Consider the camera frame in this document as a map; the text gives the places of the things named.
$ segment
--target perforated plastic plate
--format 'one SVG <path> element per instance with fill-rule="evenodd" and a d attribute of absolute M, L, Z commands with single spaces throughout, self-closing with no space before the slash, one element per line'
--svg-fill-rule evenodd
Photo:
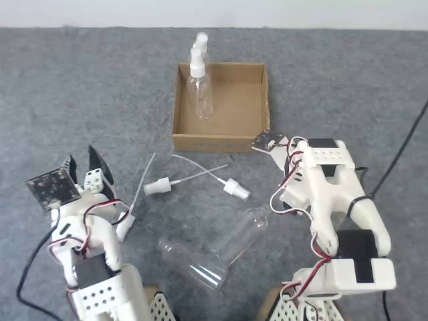
<path fill-rule="evenodd" d="M 306 318 L 309 321 L 344 321 L 333 301 L 318 301 L 306 304 Z M 283 302 L 281 300 L 276 304 L 269 321 L 303 321 L 303 316 L 299 315 L 298 308 L 293 301 Z"/>
<path fill-rule="evenodd" d="M 154 321 L 175 321 L 174 315 L 163 293 L 156 293 L 152 303 L 150 303 L 150 312 L 153 315 Z"/>

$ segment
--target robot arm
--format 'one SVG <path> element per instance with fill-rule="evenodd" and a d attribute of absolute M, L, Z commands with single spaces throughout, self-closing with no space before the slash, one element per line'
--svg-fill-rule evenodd
<path fill-rule="evenodd" d="M 296 144 L 288 164 L 291 143 Z M 278 138 L 265 131 L 255 139 L 253 148 L 270 154 L 285 176 L 291 172 L 288 166 L 298 166 L 280 200 L 291 208 L 310 208 L 311 233 L 316 233 L 318 245 L 330 257 L 312 276 L 301 293 L 302 299 L 393 289 L 393 263 L 384 258 L 391 250 L 391 239 L 375 204 L 358 180 L 345 144 L 327 138 L 291 143 L 284 136 Z M 342 213 L 343 217 L 348 214 L 361 229 L 336 231 L 331 220 L 333 212 Z M 292 283 L 303 285 L 313 271 L 299 270 Z"/>

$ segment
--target white wire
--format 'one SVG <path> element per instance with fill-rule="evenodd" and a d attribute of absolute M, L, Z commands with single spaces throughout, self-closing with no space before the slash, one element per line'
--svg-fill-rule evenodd
<path fill-rule="evenodd" d="M 193 160 L 191 160 L 191 159 L 189 159 L 187 157 L 184 157 L 184 156 L 181 156 L 181 155 L 177 155 L 177 154 L 172 154 L 171 156 L 172 157 L 177 157 L 177 158 L 184 159 L 185 161 L 188 161 L 189 163 L 194 164 L 195 166 L 199 167 L 203 171 L 208 172 L 209 175 L 211 175 L 212 177 L 214 177 L 215 179 L 217 179 L 219 182 L 221 182 L 223 184 L 226 184 L 226 182 L 223 179 L 221 179 L 220 177 L 218 177 L 218 176 L 214 175 L 213 173 L 209 172 L 208 169 L 206 169 L 204 166 L 196 163 L 195 161 L 193 161 Z"/>
<path fill-rule="evenodd" d="M 282 183 L 282 185 L 280 186 L 280 187 L 278 187 L 278 189 L 272 194 L 272 196 L 270 197 L 270 200 L 269 200 L 269 206 L 270 206 L 270 209 L 274 212 L 274 213 L 277 213 L 277 214 L 288 214 L 288 213 L 293 213 L 293 212 L 302 212 L 303 214 L 306 214 L 306 216 L 308 216 L 309 217 L 309 220 L 311 221 L 311 224 L 312 224 L 312 222 L 313 222 L 313 219 L 312 219 L 312 216 L 311 216 L 311 214 L 309 214 L 309 212 L 307 212 L 307 210 L 305 210 L 305 209 L 301 209 L 301 208 L 298 208 L 298 207 L 293 207 L 293 208 L 291 208 L 291 209 L 286 209 L 286 210 L 284 210 L 284 211 L 278 211 L 277 209 L 274 209 L 274 206 L 273 206 L 273 201 L 274 201 L 274 198 L 275 198 L 275 196 L 280 192 L 280 191 L 283 191 L 283 190 L 285 190 L 286 189 L 286 185 L 287 185 L 287 183 L 290 181 L 290 179 L 294 176 L 294 174 L 297 172 L 297 167 L 298 167 L 299 165 L 297 164 L 293 169 L 292 169 L 292 171 L 294 171 L 293 173 L 291 173 L 289 176 L 288 176 L 288 178 Z"/>
<path fill-rule="evenodd" d="M 317 236 L 317 233 L 315 232 L 315 233 L 313 234 L 313 236 L 312 236 L 312 239 L 310 240 L 310 249 L 312 250 L 312 252 L 314 252 L 314 253 L 315 253 L 315 255 L 316 255 L 316 256 L 321 257 L 322 259 L 325 259 L 325 257 L 324 257 L 324 256 L 322 256 L 322 255 L 318 254 L 318 252 L 317 252 L 317 251 L 315 251 L 315 249 L 314 249 L 314 243 L 315 243 L 315 240 L 316 240 L 316 236 Z"/>
<path fill-rule="evenodd" d="M 156 153 L 154 152 L 154 153 L 152 154 L 152 156 L 151 156 L 150 160 L 148 161 L 146 168 L 144 169 L 144 172 L 143 172 L 143 174 L 142 174 L 142 176 L 141 176 L 140 184 L 138 184 L 138 188 L 136 189 L 136 193 L 135 193 L 135 196 L 134 196 L 134 200 L 132 201 L 131 206 L 129 206 L 129 215 L 131 215 L 131 214 L 132 214 L 132 210 L 134 209 L 134 206 L 135 206 L 135 203 L 136 203 L 136 199 L 138 198 L 138 195 L 140 194 L 140 190 L 141 190 L 142 182 L 144 181 L 144 178 L 145 178 L 145 176 L 146 176 L 146 174 L 147 174 L 148 168 L 149 168 L 149 167 L 150 167 L 150 165 L 152 164 L 152 161 L 153 161 L 153 159 L 154 159 L 154 157 L 155 157 L 155 156 L 156 156 Z"/>
<path fill-rule="evenodd" d="M 171 185 L 175 185 L 175 184 L 178 184 L 178 183 L 181 183 L 181 182 L 184 182 L 184 181 L 188 181 L 189 179 L 194 179 L 195 177 L 199 177 L 201 175 L 205 175 L 205 174 L 211 173 L 211 172 L 216 171 L 218 169 L 224 169 L 225 167 L 228 167 L 228 166 L 229 166 L 229 164 L 224 164 L 224 165 L 221 165 L 221 166 L 214 167 L 213 169 L 209 169 L 207 171 L 203 171 L 203 172 L 200 172 L 200 173 L 188 176 L 188 177 L 186 177 L 184 179 L 177 179 L 176 181 L 172 181 Z"/>
<path fill-rule="evenodd" d="M 284 299 L 284 290 L 291 288 L 293 286 L 299 286 L 299 285 L 300 285 L 300 282 L 289 282 L 287 284 L 284 284 L 284 286 L 281 288 L 281 291 L 280 291 L 281 301 L 282 302 L 290 301 L 290 299 L 287 299 L 287 300 Z"/>

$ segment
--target black cable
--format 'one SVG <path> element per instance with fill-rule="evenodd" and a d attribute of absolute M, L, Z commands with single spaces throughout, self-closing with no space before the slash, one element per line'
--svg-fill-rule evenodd
<path fill-rule="evenodd" d="M 22 271 L 21 279 L 19 280 L 18 286 L 16 288 L 16 298 L 18 299 L 19 302 L 21 302 L 24 305 L 29 306 L 30 308 L 33 308 L 34 310 L 40 311 L 40 312 L 46 314 L 47 316 L 50 316 L 54 320 L 62 321 L 62 319 L 59 316 L 57 316 L 56 314 L 54 314 L 53 312 L 50 312 L 49 310 L 46 310 L 45 308 L 42 308 L 41 306 L 38 306 L 37 304 L 34 304 L 34 303 L 24 299 L 21 295 L 22 288 L 24 287 L 25 279 L 27 278 L 29 269 L 30 269 L 31 265 L 33 264 L 35 257 L 37 256 L 37 254 L 39 253 L 39 251 L 43 247 L 43 245 L 45 245 L 45 243 L 50 239 L 50 237 L 52 236 L 52 233 L 56 230 L 56 228 L 58 227 L 59 224 L 60 224 L 60 212 L 58 211 L 58 220 L 57 220 L 55 226 L 50 229 L 50 231 L 43 237 L 43 239 L 41 239 L 41 241 L 35 247 L 35 249 L 34 249 L 33 253 L 31 254 L 31 256 L 29 257 L 29 259 L 27 260 L 27 263 L 26 263 L 26 265 Z"/>
<path fill-rule="evenodd" d="M 381 177 L 380 181 L 374 187 L 373 192 L 370 194 L 371 199 L 374 199 L 376 197 L 376 194 L 379 191 L 379 189 L 381 188 L 382 184 L 385 182 L 385 180 L 388 178 L 389 174 L 393 171 L 395 165 L 398 163 L 401 155 L 403 154 L 404 150 L 406 149 L 410 139 L 413 136 L 413 133 L 415 132 L 417 126 L 419 125 L 419 123 L 420 123 L 423 115 L 426 113 L 427 109 L 428 109 L 428 100 L 426 101 L 425 105 L 422 107 L 422 110 L 419 113 L 419 115 L 416 117 L 416 119 L 415 119 L 412 127 L 410 128 L 409 133 L 407 134 L 406 138 L 404 139 L 404 142 L 401 145 L 398 153 L 395 155 L 393 161 L 391 162 L 388 169 L 385 171 L 385 173 Z M 389 311 L 388 311 L 387 292 L 386 291 L 382 292 L 382 304 L 383 304 L 383 312 L 385 313 L 385 318 L 387 319 L 387 321 L 391 321 L 391 318 L 389 316 Z"/>
<path fill-rule="evenodd" d="M 381 177 L 379 183 L 377 183 L 376 187 L 373 189 L 373 192 L 370 194 L 371 198 L 374 199 L 374 197 L 376 196 L 377 192 L 379 191 L 380 187 L 382 186 L 382 184 L 385 182 L 385 180 L 387 179 L 387 177 L 389 176 L 389 174 L 391 173 L 391 171 L 394 169 L 396 163 L 399 161 L 400 156 L 402 155 L 402 153 L 404 152 L 405 148 L 407 147 L 410 139 L 413 136 L 413 133 L 416 130 L 417 125 L 419 125 L 419 122 L 421 121 L 423 115 L 425 114 L 425 112 L 427 111 L 428 108 L 428 100 L 425 103 L 425 105 L 422 107 L 421 112 L 419 113 L 418 117 L 416 117 L 412 127 L 410 128 L 409 133 L 406 136 L 406 139 L 404 139 L 403 144 L 401 145 L 398 153 L 395 155 L 393 161 L 391 162 L 391 164 L 389 165 L 388 169 L 385 171 L 384 175 Z"/>
<path fill-rule="evenodd" d="M 391 321 L 391 318 L 389 317 L 386 291 L 382 292 L 382 304 L 383 304 L 383 312 L 385 313 L 385 318 L 387 318 L 387 321 Z"/>
<path fill-rule="evenodd" d="M 307 305 L 309 305 L 309 306 L 313 307 L 313 309 L 315 309 L 315 315 L 316 315 L 316 319 L 315 319 L 315 321 L 318 321 L 320 316 L 318 315 L 318 309 L 316 308 L 316 306 L 315 306 L 315 305 L 313 305 L 313 304 L 311 304 L 311 303 L 309 303 L 308 301 L 305 301 L 305 303 L 306 303 Z"/>

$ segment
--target gray carpet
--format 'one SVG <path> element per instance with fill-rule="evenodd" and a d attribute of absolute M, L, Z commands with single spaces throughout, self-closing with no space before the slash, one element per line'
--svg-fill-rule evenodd
<path fill-rule="evenodd" d="M 19 305 L 21 270 L 49 228 L 49 217 L 24 180 L 59 166 L 72 153 L 82 182 L 93 144 L 131 202 L 142 170 L 148 180 L 195 169 L 171 159 L 173 83 L 195 29 L 0 29 L 0 319 L 47 320 Z M 212 60 L 265 62 L 272 127 L 287 135 L 342 139 L 368 190 L 390 163 L 427 98 L 428 33 L 209 29 Z M 424 119 L 376 203 L 391 234 L 398 287 L 388 295 L 393 320 L 426 320 L 428 119 Z M 182 321 L 251 320 L 269 290 L 316 261 L 303 217 L 271 216 L 267 233 L 236 262 L 219 294 L 209 295 L 173 272 L 154 249 L 162 235 L 199 246 L 221 235 L 248 206 L 266 202 L 279 172 L 263 154 L 187 153 L 208 167 L 229 163 L 253 191 L 248 203 L 227 196 L 209 177 L 141 197 L 138 221 L 123 244 L 145 284 L 158 284 Z M 72 313 L 61 267 L 43 250 L 24 296 Z M 352 320 L 384 320 L 381 295 L 346 297 Z"/>

